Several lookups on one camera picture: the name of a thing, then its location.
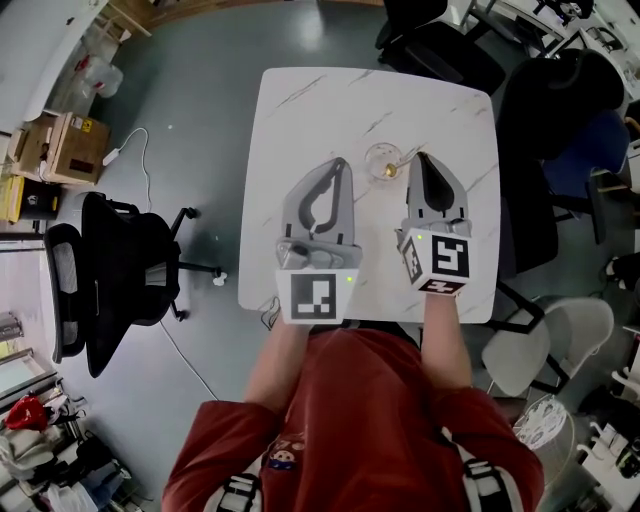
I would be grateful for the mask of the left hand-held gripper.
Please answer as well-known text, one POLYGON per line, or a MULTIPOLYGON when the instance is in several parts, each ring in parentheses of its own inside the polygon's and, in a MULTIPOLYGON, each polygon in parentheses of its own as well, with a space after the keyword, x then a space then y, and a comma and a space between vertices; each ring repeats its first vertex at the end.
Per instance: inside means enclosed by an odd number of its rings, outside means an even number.
POLYGON ((342 323, 363 257, 362 248, 351 245, 355 237, 353 176, 344 158, 309 171, 287 194, 282 227, 287 238, 276 243, 275 279, 284 322, 342 323), (318 219, 313 205, 328 192, 329 217, 318 219))

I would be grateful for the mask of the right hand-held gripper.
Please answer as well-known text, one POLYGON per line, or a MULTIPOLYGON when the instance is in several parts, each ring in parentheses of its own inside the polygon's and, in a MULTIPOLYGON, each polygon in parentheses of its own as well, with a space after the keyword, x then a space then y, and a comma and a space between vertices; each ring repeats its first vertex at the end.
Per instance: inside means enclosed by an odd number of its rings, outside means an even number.
POLYGON ((409 165, 408 218, 427 223, 394 230, 413 289, 455 297, 473 280, 473 239, 467 193, 453 172, 428 153, 409 165))

